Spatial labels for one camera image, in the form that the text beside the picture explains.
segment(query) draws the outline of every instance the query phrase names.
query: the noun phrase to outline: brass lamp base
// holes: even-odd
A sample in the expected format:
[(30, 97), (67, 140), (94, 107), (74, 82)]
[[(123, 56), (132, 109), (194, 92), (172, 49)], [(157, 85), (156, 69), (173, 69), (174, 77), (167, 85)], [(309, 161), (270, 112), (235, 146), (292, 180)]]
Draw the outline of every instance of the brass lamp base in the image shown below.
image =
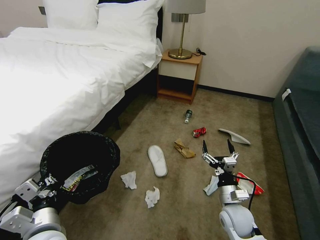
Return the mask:
[(171, 49), (169, 51), (169, 57), (175, 59), (188, 59), (192, 57), (192, 52), (186, 49)]

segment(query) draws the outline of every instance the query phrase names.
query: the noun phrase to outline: gray sofa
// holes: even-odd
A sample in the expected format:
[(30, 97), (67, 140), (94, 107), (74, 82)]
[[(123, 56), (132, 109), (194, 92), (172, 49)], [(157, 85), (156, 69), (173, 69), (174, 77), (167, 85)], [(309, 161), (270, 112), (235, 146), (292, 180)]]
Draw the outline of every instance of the gray sofa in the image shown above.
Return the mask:
[(273, 110), (301, 239), (320, 239), (320, 47), (302, 54)]

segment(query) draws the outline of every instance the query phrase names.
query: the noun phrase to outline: trash can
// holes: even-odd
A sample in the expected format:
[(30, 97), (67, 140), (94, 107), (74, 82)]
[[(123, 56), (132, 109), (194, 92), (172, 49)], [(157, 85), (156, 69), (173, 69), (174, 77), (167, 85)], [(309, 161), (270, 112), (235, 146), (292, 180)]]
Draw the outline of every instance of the trash can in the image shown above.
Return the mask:
[(54, 141), (43, 153), (40, 174), (56, 179), (58, 197), (84, 204), (107, 189), (119, 164), (120, 149), (111, 138), (83, 131)]

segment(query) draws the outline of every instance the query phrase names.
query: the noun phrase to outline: brown paper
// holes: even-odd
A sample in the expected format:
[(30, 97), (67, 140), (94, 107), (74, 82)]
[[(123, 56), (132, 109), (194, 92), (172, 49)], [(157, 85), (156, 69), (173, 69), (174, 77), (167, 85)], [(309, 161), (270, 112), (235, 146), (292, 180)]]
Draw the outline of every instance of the brown paper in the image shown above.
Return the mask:
[(192, 150), (190, 150), (188, 147), (186, 147), (181, 139), (177, 139), (175, 142), (174, 142), (174, 147), (185, 157), (185, 158), (192, 158), (192, 157), (195, 157), (196, 154), (195, 152), (193, 152)]

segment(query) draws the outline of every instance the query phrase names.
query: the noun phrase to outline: bed frame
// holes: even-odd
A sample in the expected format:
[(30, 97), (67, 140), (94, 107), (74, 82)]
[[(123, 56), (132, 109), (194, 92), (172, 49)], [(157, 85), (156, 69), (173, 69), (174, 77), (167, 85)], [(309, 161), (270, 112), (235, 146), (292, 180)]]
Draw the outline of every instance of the bed frame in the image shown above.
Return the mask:
[[(99, 0), (99, 3), (130, 3), (142, 0)], [(157, 38), (162, 41), (163, 30), (163, 9), (158, 12), (158, 26), (157, 26)], [(120, 129), (119, 115), (126, 109), (126, 107), (139, 95), (139, 93), (147, 90), (147, 93), (156, 95), (156, 78), (158, 74), (158, 68), (152, 70), (143, 79), (141, 79), (134, 86), (125, 91), (125, 96), (118, 102), (109, 112), (106, 113), (100, 123), (92, 130), (98, 133), (105, 133), (107, 128), (113, 123)]]

